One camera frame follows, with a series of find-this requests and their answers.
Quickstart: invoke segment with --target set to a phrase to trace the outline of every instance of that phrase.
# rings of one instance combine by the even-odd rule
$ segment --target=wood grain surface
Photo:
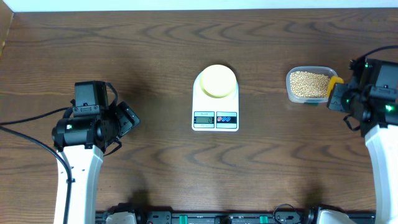
[[[105,158],[97,210],[119,202],[374,210],[364,139],[344,114],[290,102],[285,78],[296,66],[320,65],[349,80],[349,60],[391,44],[398,9],[18,13],[0,59],[0,120],[68,106],[75,82],[111,82],[142,123]],[[215,63],[238,78],[236,133],[191,129],[193,81]],[[60,116],[10,127],[52,145]],[[52,223],[55,159],[25,140],[0,138],[0,223]]]

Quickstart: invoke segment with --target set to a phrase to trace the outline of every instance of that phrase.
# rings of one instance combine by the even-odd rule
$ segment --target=yellow object
[[[200,87],[210,97],[223,98],[235,90],[236,77],[227,66],[212,65],[202,71]]]
[[[328,86],[328,98],[330,96],[332,89],[335,87],[336,83],[344,84],[344,80],[340,77],[331,77],[330,78],[330,82],[329,82],[329,86]]]

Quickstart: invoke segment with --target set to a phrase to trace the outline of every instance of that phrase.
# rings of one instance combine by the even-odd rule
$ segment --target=transparent container
[[[286,76],[286,89],[287,89],[287,96],[294,103],[327,103],[327,97],[319,97],[319,98],[305,98],[299,97],[293,94],[292,86],[290,84],[290,76],[293,72],[311,72],[315,74],[322,74],[327,75],[329,78],[333,76],[337,76],[337,73],[328,67],[318,67],[318,66],[302,66],[302,67],[295,67],[291,69],[291,71]]]

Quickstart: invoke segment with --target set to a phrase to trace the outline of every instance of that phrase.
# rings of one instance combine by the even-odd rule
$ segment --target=white scale
[[[239,129],[239,87],[228,67],[212,65],[197,76],[193,84],[192,129]]]

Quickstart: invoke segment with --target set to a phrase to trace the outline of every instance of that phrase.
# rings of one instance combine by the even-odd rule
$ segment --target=scale control panel
[[[223,129],[236,131],[238,129],[238,113],[224,111],[195,111],[193,114],[193,127],[206,129],[212,128],[215,129],[214,131],[222,131]]]

